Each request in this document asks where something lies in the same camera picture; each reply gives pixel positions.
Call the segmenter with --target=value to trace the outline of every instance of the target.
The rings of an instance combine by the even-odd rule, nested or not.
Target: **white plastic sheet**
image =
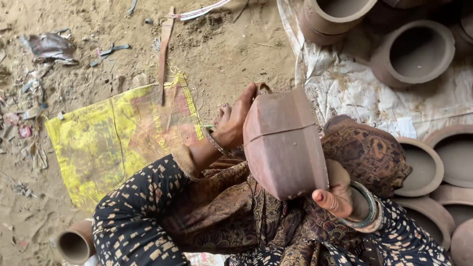
[[[306,43],[297,21],[303,0],[277,3],[297,58],[296,85],[304,85],[321,124],[347,114],[394,136],[421,140],[448,125],[473,124],[470,61],[452,64],[436,80],[395,91],[380,83],[367,66],[379,36],[368,35],[360,25],[332,47]]]

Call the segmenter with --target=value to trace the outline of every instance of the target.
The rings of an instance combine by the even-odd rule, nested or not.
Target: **woman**
[[[366,258],[367,235],[384,265],[450,265],[401,207],[378,199],[392,197],[412,171],[386,132],[347,116],[329,121],[322,144],[330,192],[286,202],[261,188],[247,162],[220,159],[243,143],[255,90],[250,84],[233,110],[222,106],[211,136],[146,166],[101,200],[93,234],[103,265],[188,265],[182,252],[232,254],[231,266],[375,265]],[[363,186],[351,188],[350,180]]]

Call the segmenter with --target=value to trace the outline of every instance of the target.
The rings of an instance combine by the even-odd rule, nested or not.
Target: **hand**
[[[243,123],[256,94],[256,85],[250,83],[233,104],[228,122],[212,135],[228,151],[243,144]]]
[[[364,196],[350,186],[350,175],[334,160],[325,160],[330,192],[318,189],[312,198],[322,208],[338,218],[363,221],[368,216],[368,202]]]

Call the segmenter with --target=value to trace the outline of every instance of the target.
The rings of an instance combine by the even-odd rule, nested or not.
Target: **yellow plastic sack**
[[[165,86],[147,85],[46,122],[72,202],[92,212],[128,177],[169,154],[173,147],[203,138],[200,120],[182,74]]]

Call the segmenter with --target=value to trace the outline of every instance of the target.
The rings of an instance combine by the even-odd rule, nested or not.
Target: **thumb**
[[[322,208],[339,218],[347,218],[352,211],[352,207],[341,198],[335,197],[332,193],[318,189],[312,193],[313,200]]]

